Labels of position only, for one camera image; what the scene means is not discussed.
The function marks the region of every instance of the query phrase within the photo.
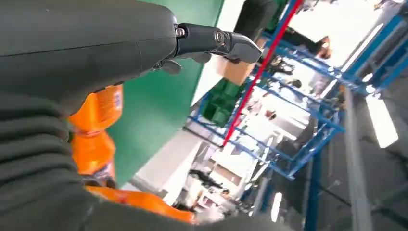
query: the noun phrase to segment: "blue metal shelf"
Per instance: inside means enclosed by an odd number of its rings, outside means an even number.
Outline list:
[[[342,69],[329,66],[324,61],[315,58],[313,55],[306,51],[298,50],[293,45],[285,41],[280,41],[279,46],[276,48],[275,54],[286,57],[292,60],[297,61],[313,69],[314,71],[322,74],[330,80],[335,80],[337,82],[336,87],[328,94],[330,96],[337,95],[339,89],[339,84],[342,84],[348,87],[355,93],[369,95],[366,91],[366,86],[372,84],[376,89],[374,94],[381,92],[386,88],[393,80],[395,80],[408,66],[408,40],[401,41],[395,49],[388,54],[384,61],[379,65],[379,67],[374,71],[373,78],[370,82],[365,83],[362,81],[362,77],[359,76],[359,71],[361,67],[370,62],[371,57],[378,51],[378,46],[381,45],[384,41],[387,40],[387,37],[390,36],[397,27],[401,27],[403,19],[401,16],[395,16],[383,30],[378,33],[374,40],[368,45],[368,47],[362,52],[362,54],[356,59],[354,64],[346,72]],[[273,41],[274,37],[270,34],[264,33],[264,36],[269,40]],[[276,84],[279,84],[281,88],[288,89],[296,96],[301,98],[306,98],[308,100],[307,106],[300,105],[299,103],[293,102],[291,100],[283,97],[279,91],[273,90],[268,86],[257,84],[257,87],[265,90],[271,95],[289,103],[290,105],[296,106],[301,110],[309,113],[319,122],[319,127],[311,137],[311,139],[303,145],[295,155],[289,155],[281,150],[276,149],[275,147],[268,147],[264,142],[257,140],[255,136],[249,134],[244,129],[236,128],[235,132],[238,132],[238,136],[247,136],[254,141],[258,147],[268,148],[270,158],[274,161],[265,161],[259,157],[253,150],[250,150],[248,147],[243,146],[236,140],[229,140],[229,143],[236,146],[242,152],[248,153],[254,159],[257,159],[268,165],[273,171],[285,176],[286,178],[293,180],[294,175],[314,156],[318,155],[320,151],[325,147],[325,145],[330,142],[330,140],[338,132],[344,132],[345,129],[340,125],[340,120],[342,117],[342,112],[339,111],[339,108],[334,108],[332,105],[329,105],[326,101],[322,99],[315,99],[311,95],[304,94],[298,89],[292,87],[289,84],[286,84],[285,81],[279,79],[273,74],[264,72],[262,73],[261,79],[268,79]],[[206,97],[202,99],[202,104],[204,104]],[[232,118],[237,114],[237,108],[242,104],[242,100],[237,102],[236,108],[225,126],[228,128],[232,123]],[[222,134],[220,129],[217,128],[214,124],[209,123],[206,119],[200,116],[202,106],[198,110],[198,113],[195,116],[190,116],[189,119],[194,121],[198,125],[207,129],[208,131],[215,134],[217,137],[224,139],[226,134]],[[281,161],[287,163],[285,165],[279,164]]]

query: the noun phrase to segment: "white wall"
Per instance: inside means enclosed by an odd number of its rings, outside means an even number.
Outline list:
[[[166,190],[165,201],[172,204],[187,178],[201,141],[178,131],[135,175],[159,191]]]

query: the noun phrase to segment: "fluorescent light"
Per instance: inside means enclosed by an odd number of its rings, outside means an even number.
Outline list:
[[[386,148],[398,140],[398,134],[387,110],[387,106],[383,100],[377,99],[372,95],[366,97],[366,102],[378,144],[380,148]]]
[[[275,195],[275,199],[273,199],[272,210],[270,212],[270,218],[272,219],[273,222],[276,222],[278,220],[279,207],[281,205],[281,201],[282,193],[279,192]]]
[[[248,189],[250,189],[251,187],[252,187],[252,183],[249,183],[249,184],[245,185],[245,190],[248,190]]]
[[[372,78],[372,73],[370,73],[370,74],[364,76],[363,82],[368,82],[371,78]]]
[[[261,176],[261,174],[267,169],[267,167],[268,167],[268,164],[263,165],[263,166],[259,169],[259,171],[255,174],[255,176],[252,178],[251,181],[256,181],[256,180]]]

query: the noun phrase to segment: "robotic finger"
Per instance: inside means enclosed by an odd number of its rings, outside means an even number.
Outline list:
[[[53,100],[67,115],[106,86],[151,70],[179,73],[176,58],[261,55],[245,36],[177,24],[168,8],[135,0],[4,0],[0,31],[0,92]]]

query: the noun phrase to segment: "screw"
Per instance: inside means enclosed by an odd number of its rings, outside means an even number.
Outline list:
[[[183,28],[177,28],[176,29],[176,36],[177,37],[182,37],[186,35],[186,31]]]
[[[214,34],[214,37],[216,39],[217,42],[219,43],[223,43],[224,42],[224,35],[221,32],[216,32]]]

